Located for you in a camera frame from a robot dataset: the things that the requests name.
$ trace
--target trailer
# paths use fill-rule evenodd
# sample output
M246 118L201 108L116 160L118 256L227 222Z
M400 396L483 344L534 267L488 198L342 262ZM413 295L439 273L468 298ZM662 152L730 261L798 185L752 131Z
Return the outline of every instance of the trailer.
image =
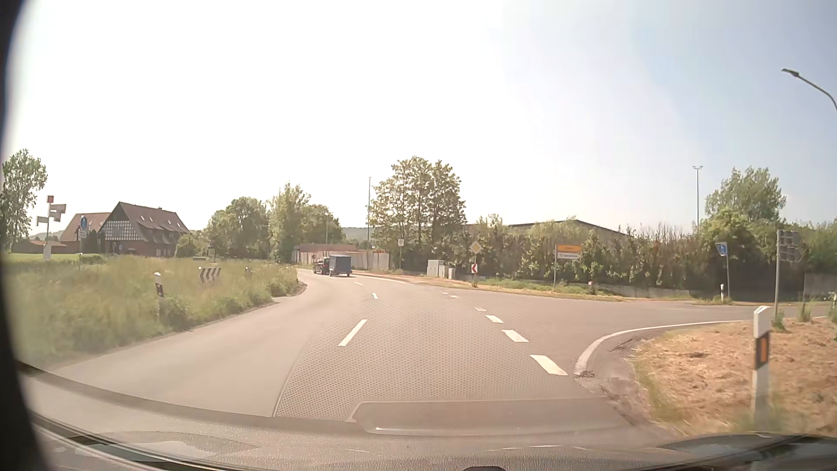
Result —
M352 257L348 255L331 255L328 257L328 276L352 275Z

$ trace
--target chevron sign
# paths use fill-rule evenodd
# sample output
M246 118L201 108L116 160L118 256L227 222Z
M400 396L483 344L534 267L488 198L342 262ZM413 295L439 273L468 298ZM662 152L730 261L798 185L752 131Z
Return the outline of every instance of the chevron sign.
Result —
M221 276L221 267L198 267L201 283L214 282Z

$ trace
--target road curve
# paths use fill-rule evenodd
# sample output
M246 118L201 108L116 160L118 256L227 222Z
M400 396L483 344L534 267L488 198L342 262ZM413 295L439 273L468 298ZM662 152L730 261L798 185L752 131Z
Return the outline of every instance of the road curve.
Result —
M599 303L299 274L308 285L300 296L53 372L183 406L369 423L384 432L624 427L573 376L593 341L752 317L749 307Z

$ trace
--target tall grass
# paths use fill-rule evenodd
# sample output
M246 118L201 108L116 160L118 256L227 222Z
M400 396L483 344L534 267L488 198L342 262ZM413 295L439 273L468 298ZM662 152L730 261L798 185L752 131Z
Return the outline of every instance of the tall grass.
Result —
M7 306L18 358L46 366L241 313L297 289L293 268L224 261L202 284L205 261L120 256L100 265L6 263ZM244 268L253 275L244 277ZM154 273L165 297L158 304Z

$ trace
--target house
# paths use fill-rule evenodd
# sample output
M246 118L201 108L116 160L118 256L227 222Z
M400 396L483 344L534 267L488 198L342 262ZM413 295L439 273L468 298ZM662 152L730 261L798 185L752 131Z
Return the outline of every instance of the house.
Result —
M66 245L56 241L17 241L12 244L13 253L44 253L44 244L49 243L50 253L75 253Z
M95 230L98 235L102 231L102 225L110 216L110 213L76 213L73 219L69 220L67 228L61 233L58 240L67 246L68 253L78 253L80 251L79 244L79 229L81 228L81 216L87 217L87 231Z
M174 256L189 229L174 211L119 202L101 229L102 253Z
M294 247L294 262L307 265L332 252L354 251L357 251L354 244L299 244Z

